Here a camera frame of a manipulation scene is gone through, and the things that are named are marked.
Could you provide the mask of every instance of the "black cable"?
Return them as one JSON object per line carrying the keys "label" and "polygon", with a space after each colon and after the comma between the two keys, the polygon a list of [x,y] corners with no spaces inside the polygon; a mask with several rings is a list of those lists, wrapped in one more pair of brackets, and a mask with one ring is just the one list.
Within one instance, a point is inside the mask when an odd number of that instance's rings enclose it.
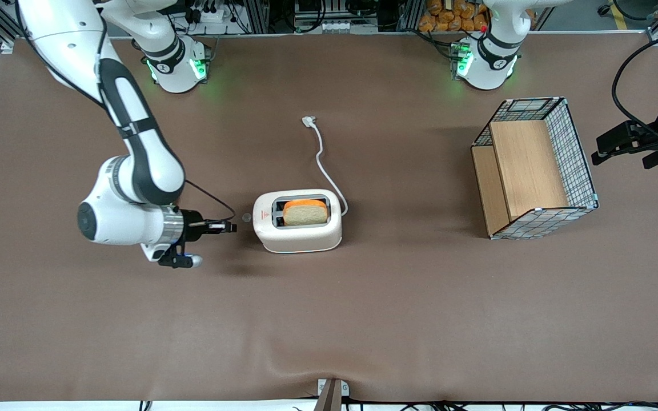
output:
{"label": "black cable", "polygon": [[626,11],[624,11],[621,8],[621,6],[619,6],[619,0],[612,0],[612,1],[613,1],[614,7],[619,9],[619,13],[621,13],[621,15],[624,16],[625,18],[627,18],[629,20],[633,20],[633,21],[647,21],[648,20],[647,17],[637,17],[635,15],[630,15],[629,13],[626,13]]}
{"label": "black cable", "polygon": [[624,60],[624,63],[621,64],[621,67],[619,67],[618,72],[616,72],[616,77],[613,78],[613,85],[611,86],[611,97],[613,97],[613,103],[616,105],[616,107],[618,107],[619,110],[621,110],[621,112],[623,112],[624,115],[626,115],[626,117],[629,117],[629,119],[631,119],[633,122],[638,124],[640,127],[647,130],[647,132],[652,133],[652,135],[655,135],[656,137],[658,137],[658,132],[653,130],[653,128],[648,127],[648,125],[646,123],[642,122],[642,120],[638,119],[633,114],[631,114],[631,112],[629,112],[629,110],[624,108],[624,105],[621,104],[621,102],[619,101],[619,96],[616,93],[616,89],[619,86],[619,80],[621,79],[621,74],[624,72],[624,69],[626,68],[626,66],[628,66],[629,63],[631,62],[631,60],[633,60],[635,57],[637,57],[637,55],[641,54],[644,50],[649,49],[651,46],[656,45],[656,44],[658,44],[658,39],[650,41],[647,44],[639,47],[639,49],[637,49],[634,53],[629,55],[629,57],[626,60]]}
{"label": "black cable", "polygon": [[194,184],[194,183],[191,182],[190,180],[184,180],[184,182],[185,182],[186,184],[191,185],[191,186],[194,187],[195,189],[200,190],[204,195],[208,196],[209,198],[212,198],[212,199],[215,200],[217,203],[219,203],[220,205],[222,205],[224,208],[227,208],[227,209],[230,211],[230,213],[232,213],[232,215],[229,216],[229,217],[226,218],[226,219],[217,219],[217,220],[206,219],[204,222],[208,222],[208,223],[221,223],[221,222],[227,222],[227,221],[230,221],[231,219],[234,219],[234,218],[235,218],[235,210],[233,210],[232,207],[230,207],[229,205],[227,205],[227,203],[225,203],[224,201],[220,200],[220,198],[215,197],[214,195],[210,194],[207,190],[203,189],[203,188],[200,187],[199,185]]}
{"label": "black cable", "polygon": [[327,15],[326,0],[318,0],[317,1],[318,8],[316,8],[316,21],[314,21],[314,23],[311,24],[311,27],[309,27],[306,30],[297,28],[289,20],[289,17],[291,15],[296,16],[296,11],[293,10],[293,9],[286,12],[286,5],[289,5],[290,3],[292,3],[292,0],[284,0],[284,2],[282,3],[282,9],[283,9],[282,11],[283,11],[283,14],[284,14],[284,22],[285,22],[286,26],[288,26],[288,28],[291,29],[291,31],[293,33],[306,33],[306,32],[309,32],[309,31],[313,31],[314,29],[321,26],[321,24],[324,22],[324,18]]}
{"label": "black cable", "polygon": [[232,13],[232,15],[235,16],[235,23],[238,24],[240,30],[242,30],[243,33],[245,34],[250,34],[250,30],[248,30],[247,26],[243,24],[240,15],[238,15],[237,7],[235,7],[234,0],[226,0],[225,5],[227,5],[227,8],[230,10],[230,13]]}
{"label": "black cable", "polygon": [[457,58],[453,57],[452,55],[447,54],[446,52],[444,52],[441,49],[441,47],[450,47],[451,43],[438,41],[436,39],[433,39],[431,34],[428,34],[428,36],[426,36],[425,34],[421,33],[420,31],[417,31],[416,29],[402,29],[402,31],[410,31],[411,33],[415,33],[415,35],[417,35],[421,39],[425,40],[426,42],[429,42],[434,47],[436,47],[436,51],[438,52],[438,54],[443,55],[444,57],[448,58],[449,60],[457,60]]}
{"label": "black cable", "polygon": [[467,36],[471,37],[472,39],[474,39],[474,40],[476,40],[476,41],[479,41],[479,40],[482,39],[481,37],[478,37],[478,38],[477,38],[477,37],[472,36],[470,32],[465,31],[464,29],[462,29],[462,31],[463,31]]}

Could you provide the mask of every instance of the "wooden panel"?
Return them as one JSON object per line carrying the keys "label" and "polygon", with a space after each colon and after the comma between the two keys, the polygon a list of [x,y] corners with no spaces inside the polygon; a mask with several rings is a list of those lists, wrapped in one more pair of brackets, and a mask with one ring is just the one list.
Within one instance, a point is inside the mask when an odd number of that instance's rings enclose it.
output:
{"label": "wooden panel", "polygon": [[493,122],[490,128],[510,220],[537,207],[569,206],[545,122]]}
{"label": "wooden panel", "polygon": [[496,164],[496,155],[492,146],[472,147],[471,153],[479,183],[481,206],[484,209],[486,232],[491,236],[509,224],[507,201],[504,200],[504,192],[501,190],[499,166]]}

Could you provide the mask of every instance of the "power cord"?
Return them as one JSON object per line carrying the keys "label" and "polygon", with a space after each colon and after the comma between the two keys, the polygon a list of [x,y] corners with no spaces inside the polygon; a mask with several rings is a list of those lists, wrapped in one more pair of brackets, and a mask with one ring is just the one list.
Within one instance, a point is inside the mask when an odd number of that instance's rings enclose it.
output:
{"label": "power cord", "polygon": [[416,29],[402,29],[402,31],[409,31],[411,33],[415,33],[416,36],[420,37],[421,39],[425,40],[426,42],[429,42],[432,44],[434,47],[436,47],[436,51],[438,54],[443,55],[444,57],[448,58],[449,60],[457,60],[457,58],[452,57],[452,55],[447,54],[444,50],[441,49],[441,47],[450,47],[451,43],[450,42],[442,42],[436,39],[433,39],[431,34],[428,34],[426,36],[420,31],[417,31]]}
{"label": "power cord", "polygon": [[621,112],[623,112],[623,114],[626,115],[626,117],[629,117],[629,119],[633,120],[633,122],[640,125],[640,127],[644,128],[645,130],[647,130],[647,132],[652,133],[652,135],[655,135],[656,137],[658,137],[658,132],[653,130],[653,128],[648,127],[648,125],[646,123],[642,122],[642,120],[638,119],[636,116],[631,114],[631,112],[629,112],[629,110],[624,108],[624,105],[621,104],[621,102],[619,101],[619,96],[616,93],[616,89],[619,86],[619,80],[621,80],[621,74],[623,74],[624,69],[626,69],[626,66],[629,65],[631,60],[633,60],[635,57],[637,57],[637,55],[641,54],[644,50],[649,49],[651,46],[657,45],[657,44],[658,44],[658,39],[650,41],[647,44],[639,47],[639,49],[637,49],[635,52],[633,52],[631,55],[629,55],[629,57],[626,60],[624,60],[624,63],[621,64],[621,67],[619,67],[618,72],[616,72],[616,77],[613,78],[613,85],[611,86],[611,97],[613,97],[613,103],[616,105],[616,107],[619,110],[621,110]]}
{"label": "power cord", "polygon": [[248,30],[247,26],[243,23],[243,20],[240,18],[240,15],[238,14],[237,7],[235,7],[234,0],[226,0],[225,5],[227,5],[227,8],[230,10],[230,13],[232,13],[232,16],[235,18],[235,23],[238,24],[238,27],[240,27],[240,30],[243,31],[245,34],[250,34],[250,30]]}
{"label": "power cord", "polygon": [[290,22],[289,16],[292,14],[296,16],[296,12],[292,9],[289,11],[289,13],[286,13],[286,5],[290,5],[290,3],[292,3],[292,0],[284,0],[284,2],[282,3],[282,8],[284,14],[284,22],[286,26],[288,26],[288,28],[291,29],[291,31],[294,33],[307,33],[321,26],[322,23],[324,22],[324,17],[326,17],[327,14],[326,0],[316,0],[316,2],[318,3],[318,8],[316,9],[316,21],[314,21],[314,24],[312,24],[311,27],[304,30],[294,26],[293,23]]}
{"label": "power cord", "polygon": [[303,122],[303,125],[306,126],[307,128],[313,128],[314,131],[316,132],[316,137],[319,139],[319,151],[316,153],[316,165],[319,166],[319,170],[321,170],[322,174],[326,179],[329,181],[329,184],[331,184],[332,187],[334,187],[334,191],[336,191],[336,194],[339,195],[339,198],[342,199],[342,203],[344,203],[344,211],[342,211],[342,216],[345,216],[347,214],[347,211],[350,210],[350,206],[347,205],[347,199],[344,198],[344,195],[342,194],[342,191],[339,190],[339,187],[334,184],[334,180],[329,177],[329,174],[327,174],[326,170],[324,170],[324,166],[322,166],[322,161],[319,159],[319,157],[322,155],[324,152],[324,142],[322,141],[322,133],[319,132],[319,128],[316,127],[316,117],[313,117],[313,115],[308,115],[301,119],[301,122]]}
{"label": "power cord", "polygon": [[235,210],[234,210],[232,207],[230,207],[229,205],[227,205],[227,203],[225,203],[224,201],[220,200],[220,198],[215,197],[214,195],[210,194],[207,190],[203,189],[203,188],[200,187],[199,185],[194,184],[194,183],[191,182],[190,180],[186,180],[186,179],[185,179],[184,182],[185,182],[186,184],[191,185],[191,186],[194,187],[195,189],[201,191],[204,195],[208,196],[209,198],[212,198],[212,199],[215,200],[217,203],[219,203],[220,205],[222,205],[224,208],[227,208],[227,210],[230,211],[230,213],[232,214],[231,216],[229,216],[229,217],[226,218],[226,219],[217,219],[217,220],[215,220],[215,219],[206,219],[206,220],[204,220],[204,221],[199,221],[199,222],[196,222],[196,223],[192,223],[192,224],[190,224],[190,227],[195,227],[195,226],[198,226],[198,225],[205,225],[205,224],[219,224],[219,223],[222,223],[222,222],[228,222],[228,221],[230,221],[231,219],[234,219],[234,218],[235,218]]}

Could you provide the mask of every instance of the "brown tablecloth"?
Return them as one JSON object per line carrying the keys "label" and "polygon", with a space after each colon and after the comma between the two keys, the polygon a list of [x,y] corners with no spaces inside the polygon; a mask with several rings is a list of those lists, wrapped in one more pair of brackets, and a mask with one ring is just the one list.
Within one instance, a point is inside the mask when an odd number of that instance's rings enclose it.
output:
{"label": "brown tablecloth", "polygon": [[[468,150],[502,99],[562,95],[594,151],[643,42],[534,34],[515,75],[477,91],[413,36],[223,39],[209,84],[180,95],[117,42],[188,177],[238,216],[328,187],[303,115],[350,202],[331,252],[272,255],[240,222],[177,271],[78,232],[98,167],[126,151],[19,42],[0,57],[0,400],[287,398],[334,376],[358,400],[658,401],[658,167],[595,167],[600,210],[492,241]],[[620,89],[655,117],[658,47]],[[181,205],[224,215],[189,188]]]}

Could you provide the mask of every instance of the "electrical outlet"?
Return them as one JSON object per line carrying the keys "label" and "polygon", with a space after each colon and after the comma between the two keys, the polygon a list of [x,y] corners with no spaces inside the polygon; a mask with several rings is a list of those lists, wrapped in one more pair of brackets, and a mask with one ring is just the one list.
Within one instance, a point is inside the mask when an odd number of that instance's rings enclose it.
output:
{"label": "electrical outlet", "polygon": [[202,11],[202,23],[222,23],[222,19],[225,17],[224,9],[217,9],[217,13],[205,13]]}

